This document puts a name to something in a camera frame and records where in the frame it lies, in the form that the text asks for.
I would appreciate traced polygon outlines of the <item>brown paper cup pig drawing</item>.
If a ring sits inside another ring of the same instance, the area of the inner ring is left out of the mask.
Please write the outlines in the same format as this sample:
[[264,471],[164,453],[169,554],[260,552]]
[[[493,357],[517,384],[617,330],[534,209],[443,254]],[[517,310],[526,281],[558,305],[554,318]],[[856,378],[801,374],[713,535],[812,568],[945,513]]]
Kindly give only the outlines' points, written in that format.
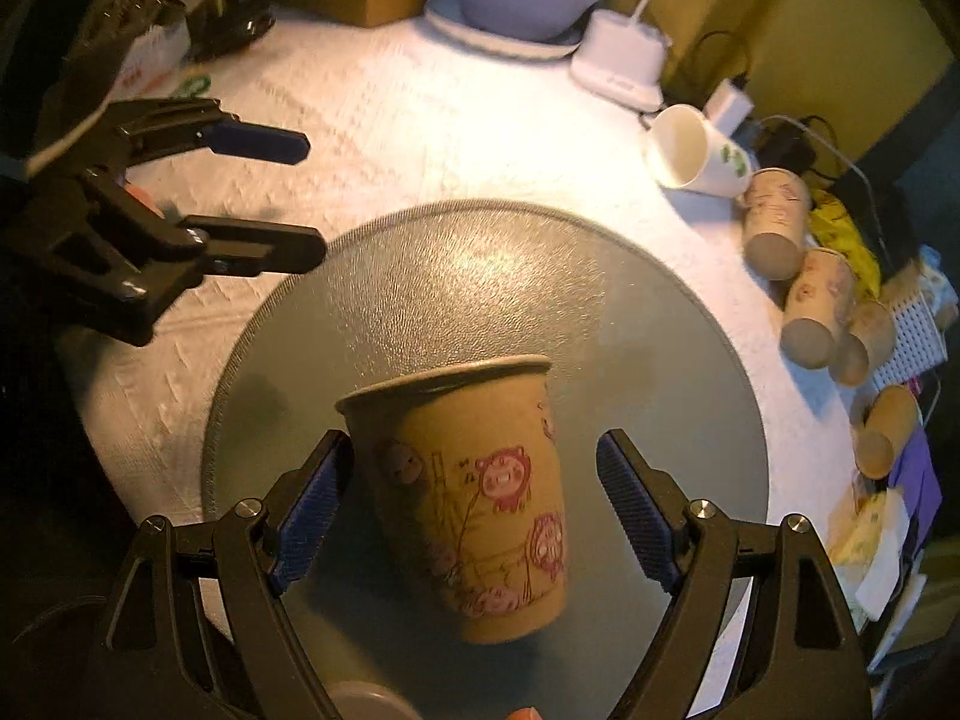
[[566,606],[550,367],[540,355],[466,362],[335,405],[397,561],[469,644],[523,639]]

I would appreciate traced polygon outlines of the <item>brown paper cup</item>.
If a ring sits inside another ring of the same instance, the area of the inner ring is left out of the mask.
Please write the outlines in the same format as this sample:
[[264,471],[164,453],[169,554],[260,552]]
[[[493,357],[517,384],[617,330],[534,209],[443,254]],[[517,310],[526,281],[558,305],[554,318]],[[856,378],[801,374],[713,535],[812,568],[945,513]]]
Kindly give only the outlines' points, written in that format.
[[872,405],[854,446],[854,461],[862,476],[882,479],[921,426],[921,410],[903,383],[885,387]]
[[843,255],[825,247],[807,250],[784,306],[784,356],[811,371],[827,367],[853,304],[853,270]]
[[805,225],[811,210],[805,182],[788,169],[755,172],[745,193],[743,258],[768,281],[792,280],[805,252]]
[[877,299],[864,299],[851,310],[828,372],[843,387],[857,388],[893,355],[896,327],[892,311]]

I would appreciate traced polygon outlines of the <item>brown paper cup back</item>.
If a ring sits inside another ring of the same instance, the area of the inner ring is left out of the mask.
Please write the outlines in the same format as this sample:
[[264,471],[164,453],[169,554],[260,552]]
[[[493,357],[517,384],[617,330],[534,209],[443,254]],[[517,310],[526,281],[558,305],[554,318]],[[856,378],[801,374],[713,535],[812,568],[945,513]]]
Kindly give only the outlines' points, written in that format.
[[893,355],[896,327],[892,311],[877,299],[864,299],[851,310],[828,372],[843,387],[857,388]]

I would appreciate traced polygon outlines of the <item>white paper cup green print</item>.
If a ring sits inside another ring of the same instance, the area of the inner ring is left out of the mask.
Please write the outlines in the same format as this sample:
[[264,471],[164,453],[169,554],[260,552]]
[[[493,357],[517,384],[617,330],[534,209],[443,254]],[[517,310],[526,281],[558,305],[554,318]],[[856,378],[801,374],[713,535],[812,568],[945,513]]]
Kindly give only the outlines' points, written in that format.
[[646,133],[646,164],[663,188],[735,199],[747,190],[747,153],[698,109],[675,104],[661,110]]

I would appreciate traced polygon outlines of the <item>white knitted tablecloth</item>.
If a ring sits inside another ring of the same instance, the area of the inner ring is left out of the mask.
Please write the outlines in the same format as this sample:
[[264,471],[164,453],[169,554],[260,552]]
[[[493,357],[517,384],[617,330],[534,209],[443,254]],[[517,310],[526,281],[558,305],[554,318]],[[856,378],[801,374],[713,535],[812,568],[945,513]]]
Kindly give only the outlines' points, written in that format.
[[[359,29],[285,15],[208,73],[224,109],[306,133],[309,158],[291,167],[194,151],[132,169],[135,193],[163,210],[306,224],[326,238],[441,200],[519,200],[595,221],[679,275],[736,348],[763,419],[771,514],[802,512],[828,538],[853,522],[850,399],[782,357],[781,312],[743,263],[736,209],[664,192],[635,114],[579,88],[560,62],[472,52],[421,20]],[[213,392],[274,286],[268,275],[212,278],[143,348],[93,340],[78,411],[130,515],[199,518]]]

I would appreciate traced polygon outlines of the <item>beige mat controller knob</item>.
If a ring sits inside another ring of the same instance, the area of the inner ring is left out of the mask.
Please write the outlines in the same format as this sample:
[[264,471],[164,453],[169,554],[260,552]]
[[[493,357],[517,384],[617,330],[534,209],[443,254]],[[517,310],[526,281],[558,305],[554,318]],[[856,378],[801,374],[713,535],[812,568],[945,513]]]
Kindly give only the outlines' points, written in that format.
[[342,681],[327,689],[343,720],[420,720],[404,697],[381,684]]

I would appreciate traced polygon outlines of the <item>purple folder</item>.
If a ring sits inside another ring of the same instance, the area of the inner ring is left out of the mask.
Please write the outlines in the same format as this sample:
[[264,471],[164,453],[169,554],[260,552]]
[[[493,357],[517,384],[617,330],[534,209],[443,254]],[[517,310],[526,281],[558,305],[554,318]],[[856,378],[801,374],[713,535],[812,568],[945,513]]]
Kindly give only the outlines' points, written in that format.
[[923,426],[914,429],[893,465],[889,486],[900,489],[910,520],[916,523],[916,543],[923,544],[942,504],[942,491]]

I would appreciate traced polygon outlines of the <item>white plate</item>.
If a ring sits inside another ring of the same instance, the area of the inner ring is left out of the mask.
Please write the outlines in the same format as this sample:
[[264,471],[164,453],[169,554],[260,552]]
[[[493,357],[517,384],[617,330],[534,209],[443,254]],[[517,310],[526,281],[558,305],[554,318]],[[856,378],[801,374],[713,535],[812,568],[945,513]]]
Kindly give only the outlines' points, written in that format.
[[462,15],[459,0],[427,0],[423,18],[444,37],[469,49],[529,62],[553,62],[569,57],[576,52],[584,34],[581,28],[575,26],[546,41],[503,36],[471,25]]

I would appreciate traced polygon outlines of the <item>white plastic basket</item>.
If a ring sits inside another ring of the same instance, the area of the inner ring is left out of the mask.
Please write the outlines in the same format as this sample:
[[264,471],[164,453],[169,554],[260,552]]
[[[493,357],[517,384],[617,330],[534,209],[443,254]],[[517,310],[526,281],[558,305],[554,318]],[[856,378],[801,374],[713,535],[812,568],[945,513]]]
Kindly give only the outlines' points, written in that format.
[[895,322],[895,346],[871,380],[877,390],[908,382],[949,359],[946,340],[919,291],[889,293],[885,302]]

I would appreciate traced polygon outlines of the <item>round grey heating mat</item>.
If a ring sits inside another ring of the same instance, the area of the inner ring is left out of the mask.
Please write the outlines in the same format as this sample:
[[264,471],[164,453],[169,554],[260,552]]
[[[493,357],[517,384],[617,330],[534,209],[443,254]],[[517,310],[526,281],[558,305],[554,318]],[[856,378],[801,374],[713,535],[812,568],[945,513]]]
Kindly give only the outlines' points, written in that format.
[[427,718],[602,718],[664,614],[596,475],[623,429],[692,497],[760,522],[768,452],[739,356],[667,266],[599,226],[511,203],[423,206],[348,232],[281,283],[236,344],[213,400],[202,505],[267,493],[340,424],[355,388],[456,362],[548,356],[571,527],[562,617],[496,647],[462,644],[405,589],[366,494],[353,491],[285,601],[325,684],[366,681]]

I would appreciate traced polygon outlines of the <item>white desk lamp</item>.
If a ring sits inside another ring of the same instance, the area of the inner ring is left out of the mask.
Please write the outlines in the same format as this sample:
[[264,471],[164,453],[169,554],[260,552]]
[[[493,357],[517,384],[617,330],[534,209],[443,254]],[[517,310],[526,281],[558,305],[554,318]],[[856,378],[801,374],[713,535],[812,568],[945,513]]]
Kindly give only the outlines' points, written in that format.
[[590,93],[643,114],[664,104],[661,73],[672,46],[660,29],[641,20],[649,2],[640,0],[630,15],[594,10],[569,66],[569,75]]

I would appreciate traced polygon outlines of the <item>yellow snack packet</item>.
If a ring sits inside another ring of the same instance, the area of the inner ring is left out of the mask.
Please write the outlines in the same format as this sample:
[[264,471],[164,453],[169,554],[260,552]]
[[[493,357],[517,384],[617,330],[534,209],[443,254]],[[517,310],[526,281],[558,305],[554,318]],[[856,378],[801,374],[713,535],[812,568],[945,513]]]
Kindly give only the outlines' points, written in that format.
[[843,255],[853,270],[858,298],[880,296],[880,265],[866,245],[846,206],[827,190],[812,193],[812,208],[807,215],[809,232],[822,247]]

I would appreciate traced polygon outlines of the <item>white phone charger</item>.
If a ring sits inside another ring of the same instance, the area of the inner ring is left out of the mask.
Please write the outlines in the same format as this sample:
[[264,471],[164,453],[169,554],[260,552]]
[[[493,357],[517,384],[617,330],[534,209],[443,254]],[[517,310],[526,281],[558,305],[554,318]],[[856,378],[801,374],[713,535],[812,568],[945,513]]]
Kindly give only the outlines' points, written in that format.
[[731,137],[752,110],[752,98],[731,78],[722,78],[703,106],[703,115],[719,133]]

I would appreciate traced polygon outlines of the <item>black power adapter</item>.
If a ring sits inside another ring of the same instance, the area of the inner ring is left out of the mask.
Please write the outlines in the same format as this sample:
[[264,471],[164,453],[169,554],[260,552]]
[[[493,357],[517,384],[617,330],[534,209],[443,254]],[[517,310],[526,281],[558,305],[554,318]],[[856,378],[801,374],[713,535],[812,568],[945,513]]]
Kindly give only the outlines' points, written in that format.
[[782,167],[804,176],[811,171],[817,153],[804,130],[789,122],[775,122],[765,128],[757,146],[757,160],[761,167]]

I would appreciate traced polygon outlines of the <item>yellow curtain left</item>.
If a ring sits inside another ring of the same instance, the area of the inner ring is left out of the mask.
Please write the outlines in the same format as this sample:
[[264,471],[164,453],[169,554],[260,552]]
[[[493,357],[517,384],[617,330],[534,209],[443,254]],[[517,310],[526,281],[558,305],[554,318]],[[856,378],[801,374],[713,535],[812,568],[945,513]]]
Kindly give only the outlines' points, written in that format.
[[703,103],[742,73],[757,114],[814,114],[859,158],[939,82],[953,54],[919,0],[608,0],[672,41],[662,84]]

